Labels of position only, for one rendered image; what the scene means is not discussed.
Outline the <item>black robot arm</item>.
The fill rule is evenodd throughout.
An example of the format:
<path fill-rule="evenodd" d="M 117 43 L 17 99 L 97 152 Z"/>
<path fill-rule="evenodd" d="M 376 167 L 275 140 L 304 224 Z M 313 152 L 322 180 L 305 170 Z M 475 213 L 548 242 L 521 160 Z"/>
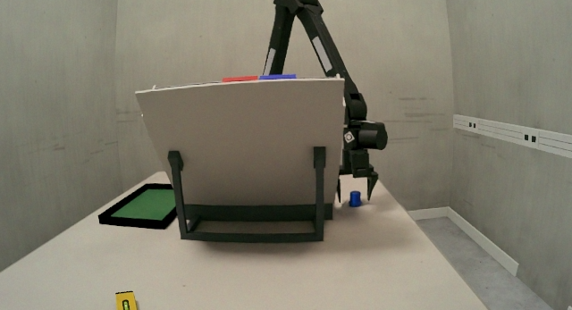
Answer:
<path fill-rule="evenodd" d="M 339 51 L 326 28 L 321 16 L 324 12 L 323 7 L 318 0 L 273 0 L 273 3 L 275 4 L 275 17 L 263 76 L 282 75 L 292 25 L 297 15 L 315 50 L 325 76 L 336 77 L 336 74 L 340 74 L 340 79 L 345 79 L 344 125 L 348 126 L 343 131 L 343 146 L 353 147 L 353 150 L 342 149 L 342 168 L 344 170 L 352 169 L 353 176 L 365 177 L 369 168 L 368 149 L 385 149 L 388 135 L 383 122 L 366 120 L 365 99 L 362 93 L 358 92 L 356 84 L 349 76 Z M 357 149 L 360 146 L 363 149 Z"/>

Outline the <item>yellow pocket level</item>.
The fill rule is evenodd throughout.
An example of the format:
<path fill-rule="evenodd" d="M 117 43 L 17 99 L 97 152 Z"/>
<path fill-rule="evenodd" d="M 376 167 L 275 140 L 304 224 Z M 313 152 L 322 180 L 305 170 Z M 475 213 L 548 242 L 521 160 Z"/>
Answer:
<path fill-rule="evenodd" d="M 138 310 L 133 291 L 115 293 L 117 310 Z"/>

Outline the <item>blue plug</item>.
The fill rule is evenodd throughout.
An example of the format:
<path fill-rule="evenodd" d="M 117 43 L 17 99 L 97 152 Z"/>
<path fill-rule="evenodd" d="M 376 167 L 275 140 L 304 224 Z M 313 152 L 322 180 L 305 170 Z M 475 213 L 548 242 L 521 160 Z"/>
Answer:
<path fill-rule="evenodd" d="M 351 207 L 359 207 L 361 206 L 361 192 L 360 191 L 351 191 L 349 194 L 349 206 Z"/>

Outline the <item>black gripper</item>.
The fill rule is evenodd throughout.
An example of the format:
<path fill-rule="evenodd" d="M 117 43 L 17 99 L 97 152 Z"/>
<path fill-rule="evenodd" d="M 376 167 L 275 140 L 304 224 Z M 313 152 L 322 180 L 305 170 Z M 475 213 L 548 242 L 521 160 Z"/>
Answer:
<path fill-rule="evenodd" d="M 343 149 L 348 149 L 348 150 L 353 150 L 353 147 L 343 147 Z M 372 174 L 371 174 L 372 172 Z M 339 203 L 341 202 L 341 180 L 340 180 L 340 175 L 351 175 L 352 174 L 352 169 L 350 170 L 344 170 L 342 168 L 342 165 L 340 165 L 340 170 L 339 170 L 339 178 L 338 178 L 338 186 L 337 186 L 337 193 L 338 193 L 338 199 L 339 199 Z M 367 169 L 367 174 L 365 175 L 365 177 L 356 177 L 353 176 L 353 178 L 367 178 L 367 177 L 371 177 L 371 178 L 367 178 L 367 200 L 370 200 L 372 191 L 374 189 L 374 186 L 376 184 L 376 182 L 378 181 L 378 173 L 374 172 L 374 167 L 373 165 L 369 164 L 369 168 Z M 370 186 L 370 187 L 369 187 Z M 369 192 L 368 192 L 369 190 Z"/>

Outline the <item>blue rectangular frame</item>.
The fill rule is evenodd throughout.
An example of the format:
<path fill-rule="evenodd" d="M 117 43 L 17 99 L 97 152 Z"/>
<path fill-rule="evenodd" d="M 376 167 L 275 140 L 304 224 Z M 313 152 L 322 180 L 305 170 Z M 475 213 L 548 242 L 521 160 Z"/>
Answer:
<path fill-rule="evenodd" d="M 260 76 L 259 79 L 260 79 L 260 80 L 296 79 L 296 74 L 265 75 L 265 76 Z"/>

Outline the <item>green tray with black rim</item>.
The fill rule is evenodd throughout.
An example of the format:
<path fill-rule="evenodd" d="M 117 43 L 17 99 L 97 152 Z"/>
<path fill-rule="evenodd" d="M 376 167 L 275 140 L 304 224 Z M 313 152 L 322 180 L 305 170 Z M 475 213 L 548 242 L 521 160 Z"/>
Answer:
<path fill-rule="evenodd" d="M 172 184 L 146 183 L 98 215 L 98 220 L 104 225 L 164 230 L 176 216 Z"/>

